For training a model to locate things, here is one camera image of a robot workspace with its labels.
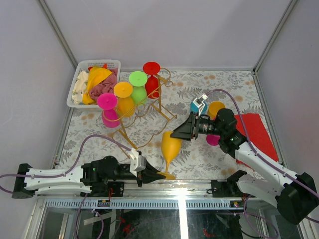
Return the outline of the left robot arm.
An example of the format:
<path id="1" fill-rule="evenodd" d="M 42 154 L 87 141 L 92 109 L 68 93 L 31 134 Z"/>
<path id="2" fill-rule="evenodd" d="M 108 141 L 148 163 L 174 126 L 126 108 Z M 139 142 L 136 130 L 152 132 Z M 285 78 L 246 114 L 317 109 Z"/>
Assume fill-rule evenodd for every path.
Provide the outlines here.
<path id="1" fill-rule="evenodd" d="M 151 166 L 143 156 L 124 164 L 113 156 L 106 156 L 76 166 L 70 172 L 40 170 L 21 164 L 11 197 L 28 199 L 35 194 L 121 197 L 125 180 L 135 180 L 141 187 L 165 178 L 165 174 Z"/>

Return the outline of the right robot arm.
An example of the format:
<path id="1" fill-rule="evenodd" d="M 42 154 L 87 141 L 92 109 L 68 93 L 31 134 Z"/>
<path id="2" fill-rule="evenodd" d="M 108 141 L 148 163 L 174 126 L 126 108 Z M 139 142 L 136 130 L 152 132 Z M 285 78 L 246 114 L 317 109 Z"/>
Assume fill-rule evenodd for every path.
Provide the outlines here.
<path id="1" fill-rule="evenodd" d="M 255 196 L 276 207 L 281 216 L 293 225 L 299 224 L 318 205 L 319 195 L 315 182 L 307 173 L 297 174 L 268 157 L 259 150 L 247 134 L 237 129 L 237 119 L 230 109 L 220 109 L 217 117 L 197 116 L 188 119 L 171 133 L 172 138 L 190 141 L 199 134 L 218 135 L 220 149 L 248 165 L 263 177 L 255 179 L 244 174 L 227 184 L 228 193 Z"/>

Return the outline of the blue wine glass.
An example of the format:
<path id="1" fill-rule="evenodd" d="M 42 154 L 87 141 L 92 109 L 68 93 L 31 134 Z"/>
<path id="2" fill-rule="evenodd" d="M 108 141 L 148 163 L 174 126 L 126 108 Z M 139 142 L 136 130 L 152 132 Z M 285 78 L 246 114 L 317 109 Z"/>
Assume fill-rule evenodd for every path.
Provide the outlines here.
<path id="1" fill-rule="evenodd" d="M 189 122 L 192 125 L 195 125 L 196 120 L 200 120 L 200 119 L 209 120 L 210 117 L 206 114 L 207 108 L 208 108 L 208 106 L 207 106 L 207 103 L 205 102 L 205 107 L 204 107 L 201 115 L 198 116 L 197 115 L 198 110 L 197 110 L 196 106 L 191 102 L 190 103 L 190 115 L 189 115 L 189 118 L 188 118 Z"/>

